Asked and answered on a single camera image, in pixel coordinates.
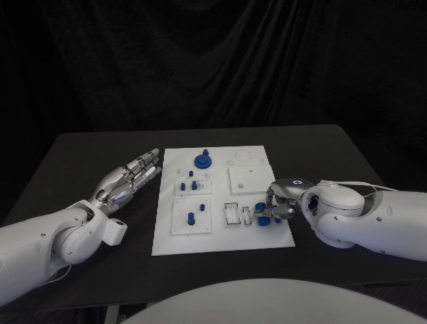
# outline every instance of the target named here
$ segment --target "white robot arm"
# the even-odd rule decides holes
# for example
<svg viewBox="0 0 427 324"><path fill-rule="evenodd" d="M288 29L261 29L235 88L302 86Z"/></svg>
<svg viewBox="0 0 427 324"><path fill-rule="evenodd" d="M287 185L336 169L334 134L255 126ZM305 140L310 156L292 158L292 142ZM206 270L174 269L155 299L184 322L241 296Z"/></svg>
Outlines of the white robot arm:
<svg viewBox="0 0 427 324"><path fill-rule="evenodd" d="M363 197L340 184L372 186L363 182L323 180L314 185L297 178L277 180L266 191L265 208L255 215L290 219L301 211L318 239L330 246L350 248L357 244L376 253L427 261L427 194L389 189ZM274 196L278 206L272 205Z"/></svg>
<svg viewBox="0 0 427 324"><path fill-rule="evenodd" d="M121 242L127 225L108 216L160 173L157 153L154 149L112 170L89 200L0 228L0 306L50 282L59 269L83 262L101 241Z"/></svg>

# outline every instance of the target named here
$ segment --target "small blue part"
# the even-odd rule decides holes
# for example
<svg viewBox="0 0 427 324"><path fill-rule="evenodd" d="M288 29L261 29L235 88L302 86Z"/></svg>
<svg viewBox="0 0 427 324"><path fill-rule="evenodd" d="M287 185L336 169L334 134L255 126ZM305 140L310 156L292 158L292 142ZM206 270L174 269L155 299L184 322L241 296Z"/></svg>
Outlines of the small blue part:
<svg viewBox="0 0 427 324"><path fill-rule="evenodd" d="M266 205L264 202L259 202L258 204L255 204L255 210L258 211L259 209L265 209Z"/></svg>
<svg viewBox="0 0 427 324"><path fill-rule="evenodd" d="M187 214L187 224L192 226L196 223L196 220L193 219L193 213Z"/></svg>
<svg viewBox="0 0 427 324"><path fill-rule="evenodd" d="M206 169L212 165L212 159L207 150L203 150L202 155L193 159L193 164L199 169Z"/></svg>
<svg viewBox="0 0 427 324"><path fill-rule="evenodd" d="M269 218L268 217L258 217L256 221L259 223L259 226L266 226L269 225Z"/></svg>

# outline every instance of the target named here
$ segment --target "table surface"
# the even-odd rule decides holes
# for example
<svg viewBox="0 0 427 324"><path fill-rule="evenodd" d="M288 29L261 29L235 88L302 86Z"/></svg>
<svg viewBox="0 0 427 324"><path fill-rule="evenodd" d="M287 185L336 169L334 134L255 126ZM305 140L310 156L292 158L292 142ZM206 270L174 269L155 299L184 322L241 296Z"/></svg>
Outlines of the table surface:
<svg viewBox="0 0 427 324"><path fill-rule="evenodd" d="M275 178L383 184L344 131L333 125L63 134L57 137L4 225L88 199L99 179L157 147L264 145ZM114 217L128 225L118 246L101 247L68 276L32 290L1 310L37 310L163 300L225 281L285 278L366 284L427 278L427 263L317 239L304 217L288 221L294 248L151 256L160 177Z"/></svg>

